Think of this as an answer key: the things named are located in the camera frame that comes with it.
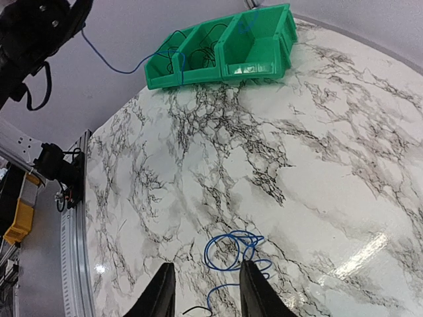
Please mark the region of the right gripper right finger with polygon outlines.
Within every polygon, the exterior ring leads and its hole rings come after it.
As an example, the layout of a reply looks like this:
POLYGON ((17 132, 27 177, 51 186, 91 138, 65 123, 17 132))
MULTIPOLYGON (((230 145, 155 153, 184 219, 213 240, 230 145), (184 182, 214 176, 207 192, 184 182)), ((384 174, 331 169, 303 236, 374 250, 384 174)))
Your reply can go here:
POLYGON ((296 317, 253 261, 243 261, 239 273, 241 314, 246 317, 296 317))

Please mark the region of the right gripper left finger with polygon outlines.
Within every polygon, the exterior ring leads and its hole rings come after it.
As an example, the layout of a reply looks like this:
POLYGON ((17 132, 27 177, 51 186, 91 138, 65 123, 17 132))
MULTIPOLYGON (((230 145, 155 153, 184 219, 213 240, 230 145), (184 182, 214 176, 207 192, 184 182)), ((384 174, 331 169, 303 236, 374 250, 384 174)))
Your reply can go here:
POLYGON ((164 263, 124 317, 175 316, 175 289, 174 264, 164 263))

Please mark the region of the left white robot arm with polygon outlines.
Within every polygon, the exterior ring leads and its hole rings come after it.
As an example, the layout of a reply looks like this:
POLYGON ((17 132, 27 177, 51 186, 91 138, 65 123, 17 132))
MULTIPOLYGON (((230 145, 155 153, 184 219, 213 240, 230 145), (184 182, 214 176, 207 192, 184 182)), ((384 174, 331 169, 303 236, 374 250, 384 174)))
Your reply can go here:
MULTIPOLYGON (((13 1, 1 12, 1 104, 26 98, 30 112, 41 110, 50 100, 52 72, 47 59, 79 33, 92 9, 92 1, 13 1), (40 70, 46 73, 46 93, 34 106, 24 80, 40 70)), ((68 186, 76 183, 82 169, 65 161, 65 152, 52 143, 31 139, 6 120, 1 120, 1 149, 33 167, 49 180, 68 186)))

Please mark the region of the yellow bin outside cell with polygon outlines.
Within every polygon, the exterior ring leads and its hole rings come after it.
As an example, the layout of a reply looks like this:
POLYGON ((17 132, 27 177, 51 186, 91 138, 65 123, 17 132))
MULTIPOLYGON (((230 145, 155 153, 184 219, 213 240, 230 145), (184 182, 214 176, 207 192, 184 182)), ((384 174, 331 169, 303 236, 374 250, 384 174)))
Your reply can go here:
POLYGON ((11 246, 22 242, 32 230, 33 217, 34 208, 18 199, 14 221, 3 235, 4 240, 11 246))

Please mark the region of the left green bin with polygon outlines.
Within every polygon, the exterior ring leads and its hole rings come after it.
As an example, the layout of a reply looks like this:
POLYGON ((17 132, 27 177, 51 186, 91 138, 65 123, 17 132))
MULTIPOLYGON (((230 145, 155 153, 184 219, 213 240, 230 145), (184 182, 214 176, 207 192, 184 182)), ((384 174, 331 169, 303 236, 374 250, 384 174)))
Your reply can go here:
POLYGON ((180 47, 187 35, 174 31, 159 46, 145 65, 145 76, 149 89, 182 86, 186 56, 180 47))

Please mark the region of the green bin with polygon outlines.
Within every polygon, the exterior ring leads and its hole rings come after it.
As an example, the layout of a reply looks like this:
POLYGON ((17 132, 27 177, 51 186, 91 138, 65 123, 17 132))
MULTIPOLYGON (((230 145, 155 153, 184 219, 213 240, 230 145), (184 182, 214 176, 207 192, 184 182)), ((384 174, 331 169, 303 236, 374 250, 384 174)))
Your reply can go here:
POLYGON ((186 56, 180 47, 187 35, 174 31, 159 46, 145 65, 145 76, 149 89, 182 86, 186 56))
POLYGON ((291 67, 296 42, 288 4, 237 14, 217 45, 221 76, 225 81, 280 79, 291 67))
POLYGON ((233 17, 198 24, 180 47, 186 56, 184 84, 222 81, 218 44, 233 17))

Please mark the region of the middle green bin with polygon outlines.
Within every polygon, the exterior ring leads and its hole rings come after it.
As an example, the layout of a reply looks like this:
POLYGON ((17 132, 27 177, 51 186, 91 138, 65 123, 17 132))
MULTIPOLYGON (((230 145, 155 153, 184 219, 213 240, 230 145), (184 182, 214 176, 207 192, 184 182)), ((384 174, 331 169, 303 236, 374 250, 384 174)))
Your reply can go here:
POLYGON ((180 47, 186 56, 184 84, 222 81, 218 44, 233 17, 198 24, 180 47))

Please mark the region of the right green bin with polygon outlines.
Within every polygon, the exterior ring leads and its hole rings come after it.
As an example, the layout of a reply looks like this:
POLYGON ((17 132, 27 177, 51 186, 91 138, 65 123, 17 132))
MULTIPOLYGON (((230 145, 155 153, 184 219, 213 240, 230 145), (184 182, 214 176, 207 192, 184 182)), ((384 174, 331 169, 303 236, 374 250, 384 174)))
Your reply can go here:
POLYGON ((237 14, 217 45, 221 76, 225 81, 280 79, 291 67, 296 42, 288 4, 237 14))

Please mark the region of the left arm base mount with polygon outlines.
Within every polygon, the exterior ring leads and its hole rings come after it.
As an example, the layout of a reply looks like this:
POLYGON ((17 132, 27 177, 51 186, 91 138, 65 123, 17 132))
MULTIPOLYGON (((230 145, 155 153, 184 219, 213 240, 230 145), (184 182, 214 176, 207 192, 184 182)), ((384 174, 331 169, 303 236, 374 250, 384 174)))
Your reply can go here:
POLYGON ((62 151, 53 143, 41 144, 41 153, 34 159, 34 168, 50 181, 56 181, 60 192, 56 194, 56 209, 62 213, 82 202, 85 185, 85 154, 81 148, 62 151))

